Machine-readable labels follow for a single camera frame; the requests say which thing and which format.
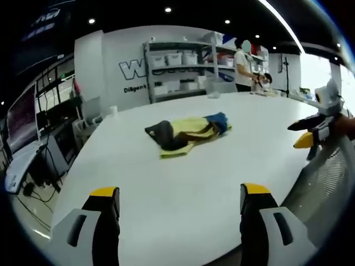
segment white t-shirt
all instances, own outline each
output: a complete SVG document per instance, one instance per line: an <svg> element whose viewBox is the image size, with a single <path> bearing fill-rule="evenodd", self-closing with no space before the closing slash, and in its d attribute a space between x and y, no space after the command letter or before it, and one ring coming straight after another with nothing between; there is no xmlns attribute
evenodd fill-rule
<svg viewBox="0 0 355 266"><path fill-rule="evenodd" d="M237 69L237 64L243 65L245 70L251 73L251 64L246 59L246 53L242 49L237 51L234 55L234 68L235 68L234 82L240 85L251 86L252 85L251 78L240 74Z"/></svg>

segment table surface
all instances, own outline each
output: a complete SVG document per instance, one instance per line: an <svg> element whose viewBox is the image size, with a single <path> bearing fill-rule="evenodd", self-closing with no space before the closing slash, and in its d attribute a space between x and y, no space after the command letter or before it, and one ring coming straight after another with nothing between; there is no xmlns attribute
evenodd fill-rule
<svg viewBox="0 0 355 266"><path fill-rule="evenodd" d="M241 244L240 184L258 183L280 204L305 165L302 132L287 127L316 109L249 93L166 101L107 117L70 169L52 227L100 187L120 188L119 261L124 266L203 265ZM224 112L225 136L183 157L159 159L144 128Z"/></svg>

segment computer monitor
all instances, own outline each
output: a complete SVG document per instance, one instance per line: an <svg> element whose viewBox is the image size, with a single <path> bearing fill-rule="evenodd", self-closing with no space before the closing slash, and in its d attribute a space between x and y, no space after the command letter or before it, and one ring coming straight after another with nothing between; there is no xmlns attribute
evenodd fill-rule
<svg viewBox="0 0 355 266"><path fill-rule="evenodd" d="M8 144L12 154L38 139L35 88L36 84L33 84L7 112Z"/></svg>

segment clear plastic container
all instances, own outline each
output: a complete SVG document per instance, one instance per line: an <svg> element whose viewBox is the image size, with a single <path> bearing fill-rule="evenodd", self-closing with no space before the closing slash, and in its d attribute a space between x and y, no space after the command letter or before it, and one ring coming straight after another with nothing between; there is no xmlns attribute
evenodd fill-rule
<svg viewBox="0 0 355 266"><path fill-rule="evenodd" d="M220 97L220 93L216 91L215 83L213 81L205 81L205 88L208 98L218 99Z"/></svg>

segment dark blue cloth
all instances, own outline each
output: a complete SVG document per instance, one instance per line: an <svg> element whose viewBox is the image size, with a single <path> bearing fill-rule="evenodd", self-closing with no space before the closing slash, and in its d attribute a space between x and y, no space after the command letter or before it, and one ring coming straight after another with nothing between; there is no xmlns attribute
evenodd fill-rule
<svg viewBox="0 0 355 266"><path fill-rule="evenodd" d="M219 112L218 114L215 115L205 116L205 119L207 119L208 122L214 123L218 127L220 135L222 135L224 132L228 130L228 124L227 124L228 118L222 112Z"/></svg>

